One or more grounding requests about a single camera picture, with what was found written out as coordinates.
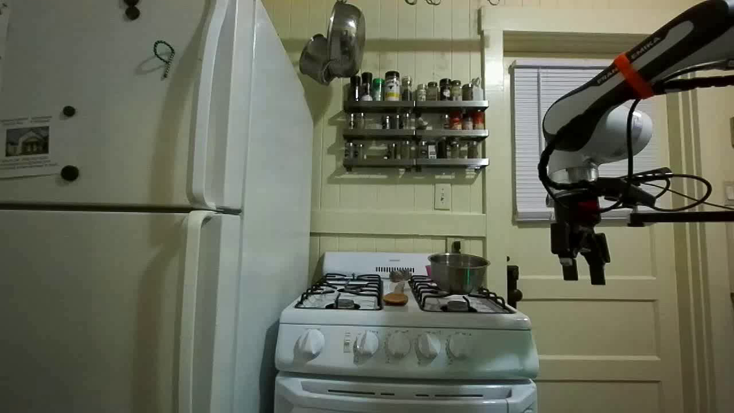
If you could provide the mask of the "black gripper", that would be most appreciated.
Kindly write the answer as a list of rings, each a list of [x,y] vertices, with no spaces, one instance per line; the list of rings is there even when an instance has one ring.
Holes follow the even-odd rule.
[[[575,258],[590,266],[590,283],[605,283],[611,263],[603,234],[595,234],[601,221],[598,195],[590,187],[558,188],[552,194],[555,222],[551,226],[551,252],[560,258],[563,279],[579,281]]]

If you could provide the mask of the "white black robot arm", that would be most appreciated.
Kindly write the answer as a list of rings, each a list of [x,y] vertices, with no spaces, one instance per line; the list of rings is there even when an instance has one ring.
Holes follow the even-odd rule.
[[[666,209],[677,172],[671,168],[638,172],[634,157],[651,141],[651,120],[638,103],[668,92],[728,87],[734,59],[734,2],[699,0],[580,87],[567,92],[542,118],[546,148],[538,180],[552,203],[551,252],[563,279],[575,281],[575,258],[590,266],[590,283],[605,283],[609,241],[595,227],[613,209],[632,209],[634,226],[646,222],[719,222],[729,212],[699,212],[705,194],[683,206]]]

